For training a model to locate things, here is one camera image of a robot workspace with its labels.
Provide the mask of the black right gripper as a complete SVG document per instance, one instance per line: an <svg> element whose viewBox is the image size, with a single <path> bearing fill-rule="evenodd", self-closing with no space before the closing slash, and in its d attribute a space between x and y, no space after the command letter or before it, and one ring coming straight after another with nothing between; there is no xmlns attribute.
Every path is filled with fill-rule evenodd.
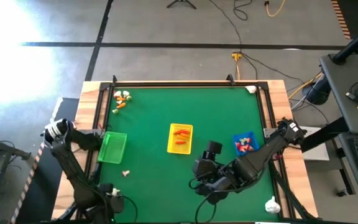
<svg viewBox="0 0 358 224"><path fill-rule="evenodd" d="M202 156L195 160L193 173L197 184L193 187L196 194L205 196L210 204L217 204L227 197L229 179L223 172L224 165L215 161L221 153L222 144L210 141Z"/></svg>

